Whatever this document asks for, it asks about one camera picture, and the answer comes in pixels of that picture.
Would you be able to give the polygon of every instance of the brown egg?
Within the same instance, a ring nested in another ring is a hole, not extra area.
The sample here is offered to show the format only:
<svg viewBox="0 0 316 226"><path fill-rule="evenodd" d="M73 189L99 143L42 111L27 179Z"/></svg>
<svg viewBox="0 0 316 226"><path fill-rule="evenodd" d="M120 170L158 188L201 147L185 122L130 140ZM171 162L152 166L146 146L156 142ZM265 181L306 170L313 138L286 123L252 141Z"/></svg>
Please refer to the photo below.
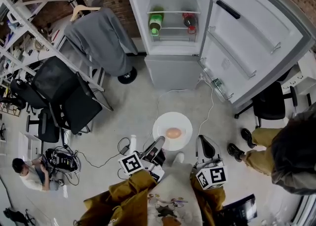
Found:
<svg viewBox="0 0 316 226"><path fill-rule="evenodd" d="M176 139L181 135L181 130L178 128L170 128L166 131L166 136L171 139Z"/></svg>

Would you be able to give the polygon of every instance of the white plate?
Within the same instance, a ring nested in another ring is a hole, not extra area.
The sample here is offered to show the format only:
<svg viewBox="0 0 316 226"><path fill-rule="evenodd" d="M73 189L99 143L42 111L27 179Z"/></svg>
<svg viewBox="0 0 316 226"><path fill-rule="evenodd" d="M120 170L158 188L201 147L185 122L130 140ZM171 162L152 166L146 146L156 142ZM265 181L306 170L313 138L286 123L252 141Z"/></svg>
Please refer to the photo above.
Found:
<svg viewBox="0 0 316 226"><path fill-rule="evenodd" d="M181 135L176 139L171 139L166 136L166 131L170 128L178 128L181 130ZM161 115L154 123L153 137L157 140L160 136L164 136L163 149L179 150L182 149L190 141L192 136L192 124L190 120L182 113L169 112Z"/></svg>

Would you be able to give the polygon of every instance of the hanger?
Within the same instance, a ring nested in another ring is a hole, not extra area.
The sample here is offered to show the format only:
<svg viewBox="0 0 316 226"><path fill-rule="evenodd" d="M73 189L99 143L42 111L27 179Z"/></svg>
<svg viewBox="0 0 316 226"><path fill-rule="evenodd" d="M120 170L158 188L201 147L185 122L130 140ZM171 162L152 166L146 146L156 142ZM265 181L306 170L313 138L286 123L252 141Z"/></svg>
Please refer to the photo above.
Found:
<svg viewBox="0 0 316 226"><path fill-rule="evenodd" d="M82 10L99 10L99 9L101 9L101 7L87 7L87 6L84 6L82 4L77 5L74 8L73 16L71 17L70 21L74 21L78 15L78 13Z"/></svg>

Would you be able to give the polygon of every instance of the refrigerator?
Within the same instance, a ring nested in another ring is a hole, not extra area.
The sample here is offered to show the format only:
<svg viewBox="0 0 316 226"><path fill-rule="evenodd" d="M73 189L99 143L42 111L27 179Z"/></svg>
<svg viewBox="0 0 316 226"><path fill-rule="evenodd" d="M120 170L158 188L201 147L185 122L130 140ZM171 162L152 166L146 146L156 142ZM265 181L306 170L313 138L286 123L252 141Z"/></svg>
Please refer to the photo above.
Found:
<svg viewBox="0 0 316 226"><path fill-rule="evenodd" d="M207 78L222 100L238 107L296 61L303 29L273 0L130 0L157 89L194 89ZM158 35L149 25L162 14ZM195 29L185 23L187 15Z"/></svg>

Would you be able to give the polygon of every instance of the standing person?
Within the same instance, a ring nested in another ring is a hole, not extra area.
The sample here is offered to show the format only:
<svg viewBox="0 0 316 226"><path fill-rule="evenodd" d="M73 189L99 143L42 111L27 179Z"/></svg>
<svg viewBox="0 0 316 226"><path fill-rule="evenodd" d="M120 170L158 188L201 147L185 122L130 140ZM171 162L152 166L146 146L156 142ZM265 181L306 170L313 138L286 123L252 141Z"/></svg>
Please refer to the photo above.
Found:
<svg viewBox="0 0 316 226"><path fill-rule="evenodd" d="M251 150L246 154L233 143L227 150L231 156L258 172L272 177L272 183L290 193L316 193L316 103L297 114L283 129L241 130L241 137L250 148L256 145L266 150Z"/></svg>
<svg viewBox="0 0 316 226"><path fill-rule="evenodd" d="M215 226L225 200L223 187L202 190L191 164L179 152L157 184L145 170L84 201L87 212L75 226Z"/></svg>
<svg viewBox="0 0 316 226"><path fill-rule="evenodd" d="M23 184L33 190L50 191L58 190L63 181L49 179L49 172L42 164L42 157L24 162L21 158L14 158L12 167L19 174Z"/></svg>

